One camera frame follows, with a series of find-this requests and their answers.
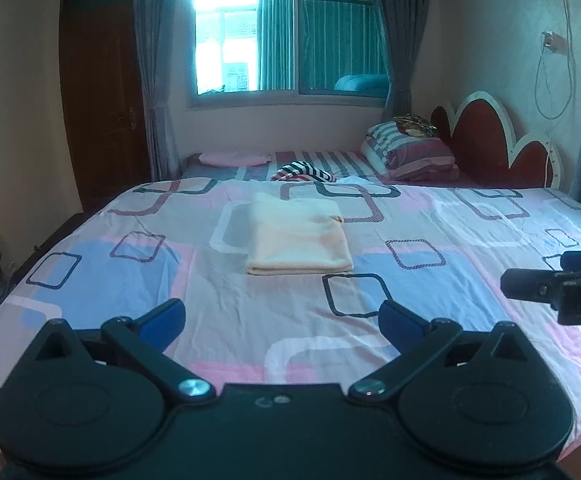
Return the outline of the cream knit sweater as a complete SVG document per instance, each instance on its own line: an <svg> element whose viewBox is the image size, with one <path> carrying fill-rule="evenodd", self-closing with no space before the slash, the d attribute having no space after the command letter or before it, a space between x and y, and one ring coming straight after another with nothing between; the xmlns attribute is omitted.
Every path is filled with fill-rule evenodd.
<svg viewBox="0 0 581 480"><path fill-rule="evenodd" d="M353 260L343 217L332 200L282 200L258 193L250 202L246 270L252 275L348 272Z"/></svg>

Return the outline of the pink patterned bedsheet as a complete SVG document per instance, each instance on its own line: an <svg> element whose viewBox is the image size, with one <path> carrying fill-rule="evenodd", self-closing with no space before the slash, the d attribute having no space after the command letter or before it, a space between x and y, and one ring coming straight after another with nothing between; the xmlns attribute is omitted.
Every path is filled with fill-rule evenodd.
<svg viewBox="0 0 581 480"><path fill-rule="evenodd" d="M260 193L332 200L353 268L344 274L247 271L249 205ZM575 408L581 444L581 326L507 299L510 268L556 270L581 250L581 205L551 188L424 188L218 181L145 184L61 240L0 305L0 386L51 318L96 328L171 298L186 308L168 356L213 385L351 385L394 357L379 334L392 299L467 330L517 323Z"/></svg>

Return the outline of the white folded cloth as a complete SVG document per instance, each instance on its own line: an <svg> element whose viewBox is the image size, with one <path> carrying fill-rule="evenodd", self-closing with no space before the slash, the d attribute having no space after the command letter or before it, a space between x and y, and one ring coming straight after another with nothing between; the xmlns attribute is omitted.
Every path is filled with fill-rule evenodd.
<svg viewBox="0 0 581 480"><path fill-rule="evenodd" d="M358 185L383 185L378 179L370 179L359 176L341 177L336 181L337 184L358 184Z"/></svg>

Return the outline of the striped purple mattress sheet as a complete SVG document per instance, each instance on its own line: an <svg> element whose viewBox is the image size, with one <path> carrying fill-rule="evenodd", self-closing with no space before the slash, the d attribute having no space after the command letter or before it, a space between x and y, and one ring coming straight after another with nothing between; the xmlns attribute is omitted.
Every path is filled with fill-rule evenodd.
<svg viewBox="0 0 581 480"><path fill-rule="evenodd" d="M436 188L450 188L451 186L455 186L455 188L471 188L475 185L475 182L465 176L461 170L459 170L458 180L453 182L428 184L385 181L371 168L371 164L361 152L274 152L268 153L272 156L272 159L266 166L232 168L217 168L202 165L198 160L200 154L202 153L191 155L186 159L183 172L184 178L210 178L218 181L269 181L278 169L289 164L289 162L305 160L319 169L330 172L336 179L359 176L378 179L386 185L404 184L435 186Z"/></svg>

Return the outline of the striped pillow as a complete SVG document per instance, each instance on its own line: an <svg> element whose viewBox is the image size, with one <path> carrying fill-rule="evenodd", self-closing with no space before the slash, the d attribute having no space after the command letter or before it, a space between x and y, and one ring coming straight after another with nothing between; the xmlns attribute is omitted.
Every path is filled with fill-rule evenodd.
<svg viewBox="0 0 581 480"><path fill-rule="evenodd" d="M361 152L385 181L432 184L459 178L455 156L440 136L407 136L392 119L367 130Z"/></svg>

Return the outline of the pink flat cushion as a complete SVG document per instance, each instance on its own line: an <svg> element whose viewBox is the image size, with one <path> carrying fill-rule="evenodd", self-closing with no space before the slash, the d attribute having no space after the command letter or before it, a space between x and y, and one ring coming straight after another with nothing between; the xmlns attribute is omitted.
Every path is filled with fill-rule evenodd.
<svg viewBox="0 0 581 480"><path fill-rule="evenodd" d="M272 159L268 153L203 152L198 156L202 165L217 168L266 166Z"/></svg>

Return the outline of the striped folded shirt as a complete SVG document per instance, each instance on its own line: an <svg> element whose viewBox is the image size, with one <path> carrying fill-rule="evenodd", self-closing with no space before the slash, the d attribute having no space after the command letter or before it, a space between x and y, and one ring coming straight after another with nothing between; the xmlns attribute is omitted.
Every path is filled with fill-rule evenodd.
<svg viewBox="0 0 581 480"><path fill-rule="evenodd" d="M271 177L277 182L336 182L336 177L328 171L319 169L305 160L294 160L278 169Z"/></svg>

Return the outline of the red white headboard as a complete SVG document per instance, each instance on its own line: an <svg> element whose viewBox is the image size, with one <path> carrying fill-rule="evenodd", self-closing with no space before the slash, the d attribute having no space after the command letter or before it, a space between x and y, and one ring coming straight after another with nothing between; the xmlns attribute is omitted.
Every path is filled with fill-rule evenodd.
<svg viewBox="0 0 581 480"><path fill-rule="evenodd" d="M469 94L458 108L444 103L430 115L459 170L481 188L560 188L563 163L544 133L517 136L499 99Z"/></svg>

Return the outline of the dark wooden door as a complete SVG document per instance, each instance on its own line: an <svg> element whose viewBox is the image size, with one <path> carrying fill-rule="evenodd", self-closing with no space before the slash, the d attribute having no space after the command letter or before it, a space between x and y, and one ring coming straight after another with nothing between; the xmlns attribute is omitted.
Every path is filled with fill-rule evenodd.
<svg viewBox="0 0 581 480"><path fill-rule="evenodd" d="M59 76L84 211L150 180L133 0L60 0Z"/></svg>

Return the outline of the patterned gold cloth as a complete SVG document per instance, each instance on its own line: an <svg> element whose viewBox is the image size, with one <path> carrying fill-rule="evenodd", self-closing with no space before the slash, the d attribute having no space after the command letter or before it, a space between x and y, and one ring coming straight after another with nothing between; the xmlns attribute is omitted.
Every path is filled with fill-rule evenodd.
<svg viewBox="0 0 581 480"><path fill-rule="evenodd" d="M402 116L395 116L392 120L397 125L399 131L407 136L414 136L414 138L438 138L439 130L435 125L432 125L429 120L413 115L405 114Z"/></svg>

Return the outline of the teal cushion outside window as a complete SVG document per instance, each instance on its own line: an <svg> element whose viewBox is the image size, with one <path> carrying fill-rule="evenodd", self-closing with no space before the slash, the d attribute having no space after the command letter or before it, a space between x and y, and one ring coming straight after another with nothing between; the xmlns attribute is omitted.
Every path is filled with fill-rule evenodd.
<svg viewBox="0 0 581 480"><path fill-rule="evenodd" d="M349 92L373 99L386 99L390 81L386 74L351 74L339 78L336 92Z"/></svg>

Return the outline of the grey right curtain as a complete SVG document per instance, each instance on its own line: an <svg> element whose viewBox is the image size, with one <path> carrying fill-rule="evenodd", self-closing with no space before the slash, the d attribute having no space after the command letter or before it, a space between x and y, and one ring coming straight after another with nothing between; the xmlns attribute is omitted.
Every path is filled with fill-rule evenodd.
<svg viewBox="0 0 581 480"><path fill-rule="evenodd" d="M383 117L412 110L415 64L427 22L430 0L377 0L389 74Z"/></svg>

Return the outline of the grey left curtain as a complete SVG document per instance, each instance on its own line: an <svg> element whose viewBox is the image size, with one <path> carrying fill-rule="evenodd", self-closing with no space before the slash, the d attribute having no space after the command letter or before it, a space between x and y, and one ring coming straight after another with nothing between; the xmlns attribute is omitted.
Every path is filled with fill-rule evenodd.
<svg viewBox="0 0 581 480"><path fill-rule="evenodd" d="M169 99L174 14L178 0L133 0L150 174L155 181L181 174Z"/></svg>

